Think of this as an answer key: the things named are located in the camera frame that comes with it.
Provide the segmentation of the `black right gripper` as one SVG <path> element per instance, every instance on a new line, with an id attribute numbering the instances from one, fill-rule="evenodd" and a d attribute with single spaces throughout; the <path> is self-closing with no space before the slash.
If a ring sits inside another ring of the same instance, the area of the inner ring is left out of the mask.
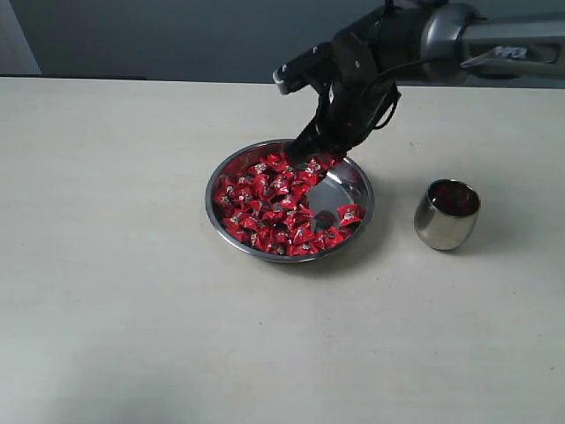
<path id="1" fill-rule="evenodd" d="M 335 76 L 319 94 L 314 90 L 314 117 L 286 146 L 290 163 L 320 153 L 322 167 L 335 167 L 377 129 L 400 98 L 395 81 L 423 75 L 420 42 L 427 21 L 426 8 L 378 8 L 328 41 Z"/>

